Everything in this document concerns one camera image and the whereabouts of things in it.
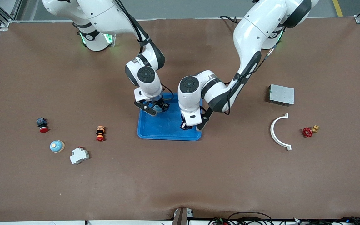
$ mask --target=white c-shaped object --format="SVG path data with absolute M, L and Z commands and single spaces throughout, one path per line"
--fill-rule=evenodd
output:
M 287 151 L 291 150 L 291 144 L 284 144 L 283 142 L 281 142 L 277 137 L 276 135 L 274 134 L 274 124 L 279 120 L 279 119 L 283 119 L 283 118 L 288 118 L 288 113 L 284 114 L 283 117 L 279 117 L 277 119 L 275 119 L 273 122 L 272 122 L 272 125 L 270 126 L 270 134 L 272 135 L 272 138 L 274 141 L 276 141 L 277 144 L 283 146 L 283 147 L 286 147 L 287 148 Z

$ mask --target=silver rectangular box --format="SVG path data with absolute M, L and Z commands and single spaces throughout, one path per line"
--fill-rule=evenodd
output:
M 269 102 L 284 106 L 294 104 L 294 88 L 271 84 L 269 87 Z

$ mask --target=blue plastic tray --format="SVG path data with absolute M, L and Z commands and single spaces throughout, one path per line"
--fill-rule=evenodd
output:
M 164 93 L 163 97 L 170 99 L 172 94 Z M 138 136 L 143 139 L 198 141 L 201 138 L 201 131 L 197 131 L 196 126 L 187 131 L 180 128 L 182 120 L 177 94 L 174 94 L 172 100 L 165 102 L 170 104 L 169 110 L 159 112 L 154 117 L 140 110 Z

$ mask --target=light blue ball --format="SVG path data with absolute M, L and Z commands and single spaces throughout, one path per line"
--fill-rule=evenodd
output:
M 53 141 L 50 144 L 50 149 L 51 151 L 58 153 L 60 151 L 62 151 L 65 148 L 65 143 L 63 143 L 63 141 Z

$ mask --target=white robotic arm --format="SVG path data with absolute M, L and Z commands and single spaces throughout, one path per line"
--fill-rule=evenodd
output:
M 104 50 L 109 43 L 104 34 L 134 34 L 141 46 L 140 53 L 126 64 L 125 73 L 138 86 L 134 90 L 134 104 L 151 115 L 166 111 L 163 90 L 156 73 L 164 66 L 163 53 L 152 42 L 140 24 L 126 11 L 120 0 L 42 0 L 51 13 L 73 20 L 86 46 L 93 51 Z
M 241 89 L 257 69 L 261 49 L 274 47 L 284 27 L 302 23 L 319 0 L 260 0 L 241 19 L 234 30 L 233 40 L 240 57 L 240 68 L 226 86 L 212 71 L 184 77 L 178 86 L 182 117 L 180 128 L 187 130 L 197 125 L 202 130 L 213 112 L 230 109 Z M 200 107 L 204 99 L 209 108 Z

